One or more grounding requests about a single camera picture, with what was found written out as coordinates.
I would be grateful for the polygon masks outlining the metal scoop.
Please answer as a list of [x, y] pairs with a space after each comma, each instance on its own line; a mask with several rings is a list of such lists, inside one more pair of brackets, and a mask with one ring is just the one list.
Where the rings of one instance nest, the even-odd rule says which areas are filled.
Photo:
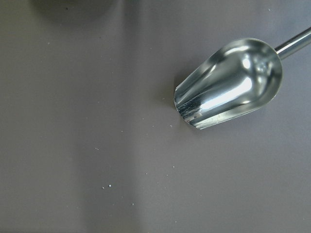
[[311, 31], [306, 29], [276, 48], [255, 38], [228, 43], [176, 87], [177, 112], [202, 130], [263, 107], [279, 91], [282, 60], [310, 42]]

